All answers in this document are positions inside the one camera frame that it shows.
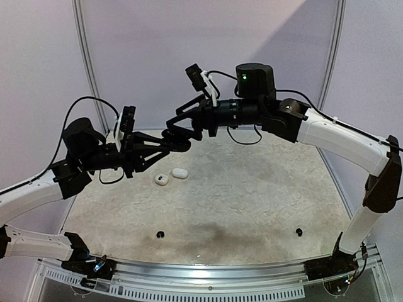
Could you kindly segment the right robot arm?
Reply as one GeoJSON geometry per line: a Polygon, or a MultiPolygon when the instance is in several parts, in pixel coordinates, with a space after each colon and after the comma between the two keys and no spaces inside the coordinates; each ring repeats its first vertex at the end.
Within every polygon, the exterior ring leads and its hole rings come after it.
{"type": "Polygon", "coordinates": [[[327,150],[368,173],[361,208],[343,232],[332,256],[326,260],[330,274],[349,266],[375,222],[392,210],[397,202],[402,164],[395,137],[376,137],[336,118],[325,115],[308,100],[279,100],[274,72],[269,65],[239,64],[236,67],[235,98],[221,100],[208,71],[197,65],[186,74],[198,96],[176,110],[166,123],[164,137],[172,140],[201,140],[203,131],[210,137],[221,126],[260,126],[262,131],[288,142],[298,142],[327,150]]]}

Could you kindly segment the black earbud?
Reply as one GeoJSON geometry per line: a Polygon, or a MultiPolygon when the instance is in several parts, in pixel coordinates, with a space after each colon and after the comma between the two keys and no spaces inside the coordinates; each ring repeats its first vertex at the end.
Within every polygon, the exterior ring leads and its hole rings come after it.
{"type": "Polygon", "coordinates": [[[165,234],[164,234],[164,232],[162,232],[162,231],[157,232],[157,234],[156,234],[156,237],[157,237],[157,238],[164,238],[164,236],[165,236],[165,234]]]}
{"type": "Polygon", "coordinates": [[[299,237],[301,237],[302,236],[302,234],[303,234],[303,231],[301,230],[301,229],[296,229],[296,234],[299,236],[299,237]]]}

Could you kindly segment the white square charging case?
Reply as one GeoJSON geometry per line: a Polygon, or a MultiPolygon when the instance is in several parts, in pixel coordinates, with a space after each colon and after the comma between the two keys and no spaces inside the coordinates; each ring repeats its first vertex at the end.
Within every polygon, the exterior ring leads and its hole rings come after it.
{"type": "Polygon", "coordinates": [[[159,186],[165,186],[168,184],[169,182],[169,178],[168,176],[165,176],[163,174],[158,174],[155,178],[154,178],[154,182],[159,185],[159,186]]]}

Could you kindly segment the black oval charging case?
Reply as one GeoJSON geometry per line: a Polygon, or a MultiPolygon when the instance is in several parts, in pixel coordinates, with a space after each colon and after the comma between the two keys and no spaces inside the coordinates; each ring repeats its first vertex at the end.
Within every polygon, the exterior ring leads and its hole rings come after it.
{"type": "Polygon", "coordinates": [[[187,152],[191,148],[190,138],[186,135],[165,129],[161,133],[161,145],[172,152],[187,152]]]}

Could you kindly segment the white oval charging case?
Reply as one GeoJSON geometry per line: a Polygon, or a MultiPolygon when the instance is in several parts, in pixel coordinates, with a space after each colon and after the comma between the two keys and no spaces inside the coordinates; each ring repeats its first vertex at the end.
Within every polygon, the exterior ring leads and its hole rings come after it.
{"type": "Polygon", "coordinates": [[[173,177],[178,179],[186,179],[188,177],[188,171],[182,168],[174,168],[171,171],[173,177]]]}

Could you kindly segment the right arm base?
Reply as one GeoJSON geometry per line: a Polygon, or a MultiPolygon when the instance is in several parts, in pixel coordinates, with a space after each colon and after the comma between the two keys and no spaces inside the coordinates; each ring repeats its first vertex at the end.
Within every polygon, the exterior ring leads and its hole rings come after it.
{"type": "Polygon", "coordinates": [[[366,268],[368,252],[365,245],[361,247],[361,256],[364,260],[364,265],[359,270],[356,254],[346,254],[340,251],[339,247],[334,247],[330,256],[306,260],[304,262],[305,273],[309,281],[313,281],[353,271],[353,275],[348,277],[346,281],[346,283],[350,284],[357,280],[366,268]]]}

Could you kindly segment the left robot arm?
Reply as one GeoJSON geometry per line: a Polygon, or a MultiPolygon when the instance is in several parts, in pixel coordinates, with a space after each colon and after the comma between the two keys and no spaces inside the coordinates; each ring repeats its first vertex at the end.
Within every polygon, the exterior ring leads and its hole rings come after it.
{"type": "Polygon", "coordinates": [[[62,131],[67,153],[35,176],[1,192],[1,257],[46,257],[70,262],[80,273],[94,264],[89,249],[76,233],[61,235],[21,230],[9,222],[35,208],[66,200],[81,193],[95,171],[122,169],[131,178],[173,151],[164,138],[133,130],[133,121],[120,145],[108,143],[89,118],[78,118],[62,131]]]}

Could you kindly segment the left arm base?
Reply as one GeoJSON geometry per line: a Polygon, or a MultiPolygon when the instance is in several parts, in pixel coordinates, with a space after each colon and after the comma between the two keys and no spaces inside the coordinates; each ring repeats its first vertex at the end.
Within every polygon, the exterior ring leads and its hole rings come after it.
{"type": "Polygon", "coordinates": [[[107,258],[95,257],[88,251],[73,252],[69,260],[62,261],[61,268],[85,275],[88,279],[112,280],[117,262],[107,258]]]}

